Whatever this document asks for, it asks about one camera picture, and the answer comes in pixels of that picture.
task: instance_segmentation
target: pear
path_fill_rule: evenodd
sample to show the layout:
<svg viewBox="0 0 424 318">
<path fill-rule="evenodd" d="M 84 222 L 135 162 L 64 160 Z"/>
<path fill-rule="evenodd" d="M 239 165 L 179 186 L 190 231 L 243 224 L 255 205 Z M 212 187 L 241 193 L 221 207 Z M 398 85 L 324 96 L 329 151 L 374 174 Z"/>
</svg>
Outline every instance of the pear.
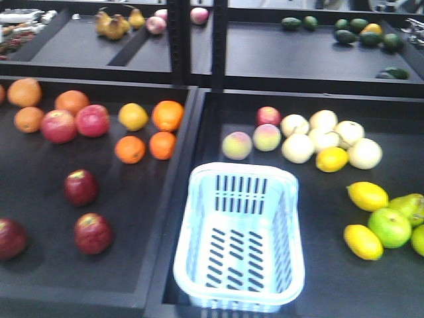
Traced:
<svg viewBox="0 0 424 318">
<path fill-rule="evenodd" d="M 143 17 L 139 9 L 133 8 L 130 16 L 128 17 L 128 22 L 133 29 L 138 30 L 144 25 L 146 19 Z"/>
<path fill-rule="evenodd" d="M 119 21 L 119 24 L 121 28 L 123 29 L 124 33 L 127 33 L 128 31 L 130 31 L 130 22 L 125 20 L 125 18 L 122 15 L 113 15 L 113 17 Z"/>
<path fill-rule="evenodd" d="M 105 35 L 105 31 L 112 18 L 105 12 L 100 10 L 95 15 L 95 30 L 98 35 Z"/>
<path fill-rule="evenodd" d="M 420 193 L 395 197 L 389 201 L 388 207 L 405 215 L 413 227 L 424 222 L 424 195 Z"/>
<path fill-rule="evenodd" d="M 123 37 L 124 33 L 125 31 L 118 18 L 113 18 L 105 30 L 105 36 L 109 40 L 119 40 Z"/>
</svg>

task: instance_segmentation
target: avocado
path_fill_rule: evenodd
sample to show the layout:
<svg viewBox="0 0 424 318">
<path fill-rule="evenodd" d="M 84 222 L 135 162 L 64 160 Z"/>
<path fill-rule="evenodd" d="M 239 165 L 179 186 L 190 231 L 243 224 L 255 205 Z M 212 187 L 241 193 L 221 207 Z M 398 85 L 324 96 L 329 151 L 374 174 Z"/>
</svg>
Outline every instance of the avocado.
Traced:
<svg viewBox="0 0 424 318">
<path fill-rule="evenodd" d="M 303 27 L 309 31 L 315 31 L 318 27 L 318 20 L 311 15 L 303 18 Z"/>
<path fill-rule="evenodd" d="M 281 20 L 281 24 L 283 26 L 283 30 L 295 31 L 302 25 L 302 21 L 298 18 L 287 17 Z"/>
<path fill-rule="evenodd" d="M 359 34 L 359 41 L 364 45 L 364 46 L 369 46 L 369 47 L 373 47 L 373 46 L 377 46 L 379 45 L 379 43 L 381 43 L 383 41 L 383 38 L 381 36 L 381 34 L 377 34 L 375 32 L 364 32 Z"/>
<path fill-rule="evenodd" d="M 337 30 L 334 33 L 334 37 L 338 43 L 349 44 L 356 41 L 355 33 L 348 30 Z"/>
<path fill-rule="evenodd" d="M 397 52 L 403 46 L 403 41 L 395 33 L 387 33 L 383 36 L 383 45 L 384 48 L 389 52 Z"/>
<path fill-rule="evenodd" d="M 379 72 L 376 78 L 396 79 L 393 75 L 387 72 Z"/>
<path fill-rule="evenodd" d="M 346 19 L 339 19 L 334 24 L 336 30 L 348 30 L 349 29 L 349 21 Z"/>
<path fill-rule="evenodd" d="M 389 68 L 383 69 L 382 72 L 389 73 L 390 75 L 394 76 L 398 80 L 407 80 L 409 78 L 408 71 L 404 70 L 403 68 L 389 67 Z"/>
<path fill-rule="evenodd" d="M 359 33 L 364 27 L 368 25 L 368 21 L 365 19 L 355 18 L 350 20 L 349 25 L 352 32 Z"/>
</svg>

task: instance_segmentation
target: orange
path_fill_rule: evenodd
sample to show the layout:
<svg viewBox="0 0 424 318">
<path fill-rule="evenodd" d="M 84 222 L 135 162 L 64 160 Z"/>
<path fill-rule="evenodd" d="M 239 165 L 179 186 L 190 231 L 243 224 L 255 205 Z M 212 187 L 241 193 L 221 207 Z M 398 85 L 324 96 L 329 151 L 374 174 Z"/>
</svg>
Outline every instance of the orange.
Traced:
<svg viewBox="0 0 424 318">
<path fill-rule="evenodd" d="M 184 107 L 177 101 L 161 101 L 152 112 L 152 122 L 160 131 L 176 131 L 181 125 Z"/>
<path fill-rule="evenodd" d="M 177 138 L 172 132 L 160 131 L 157 132 L 149 140 L 150 153 L 159 160 L 167 160 L 174 153 Z"/>
<path fill-rule="evenodd" d="M 15 115 L 15 127 L 24 133 L 35 133 L 40 129 L 44 112 L 38 107 L 25 107 Z"/>
<path fill-rule="evenodd" d="M 73 116 L 77 115 L 78 111 L 88 105 L 90 105 L 90 100 L 87 95 L 74 89 L 63 92 L 57 96 L 54 102 L 55 109 L 65 109 L 70 111 Z"/>
<path fill-rule="evenodd" d="M 0 84 L 0 105 L 5 101 L 6 89 Z"/>
<path fill-rule="evenodd" d="M 115 154 L 125 164 L 136 164 L 146 153 L 146 145 L 135 136 L 125 136 L 115 145 Z"/>
<path fill-rule="evenodd" d="M 37 106 L 41 97 L 41 86 L 34 78 L 17 79 L 7 90 L 9 102 L 22 108 Z"/>
</svg>

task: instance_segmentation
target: green pear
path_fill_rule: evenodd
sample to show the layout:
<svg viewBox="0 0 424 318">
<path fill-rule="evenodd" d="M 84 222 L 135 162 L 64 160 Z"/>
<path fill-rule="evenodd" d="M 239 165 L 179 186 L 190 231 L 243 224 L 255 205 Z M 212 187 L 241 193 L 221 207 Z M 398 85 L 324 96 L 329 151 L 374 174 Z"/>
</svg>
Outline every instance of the green pear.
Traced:
<svg viewBox="0 0 424 318">
<path fill-rule="evenodd" d="M 389 201 L 388 207 L 405 215 L 413 227 L 424 222 L 424 195 L 422 194 L 411 193 L 403 197 L 395 197 Z"/>
</svg>

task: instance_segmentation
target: peach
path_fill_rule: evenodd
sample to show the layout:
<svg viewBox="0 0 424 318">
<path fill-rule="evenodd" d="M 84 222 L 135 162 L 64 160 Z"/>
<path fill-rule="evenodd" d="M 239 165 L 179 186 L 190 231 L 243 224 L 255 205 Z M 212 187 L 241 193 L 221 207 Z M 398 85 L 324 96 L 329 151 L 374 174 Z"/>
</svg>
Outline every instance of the peach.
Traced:
<svg viewBox="0 0 424 318">
<path fill-rule="evenodd" d="M 263 124 L 254 130 L 252 139 L 256 149 L 273 151 L 281 141 L 281 132 L 273 124 Z"/>
<path fill-rule="evenodd" d="M 245 132 L 232 132 L 224 138 L 222 151 L 229 159 L 243 160 L 252 151 L 252 139 Z"/>
</svg>

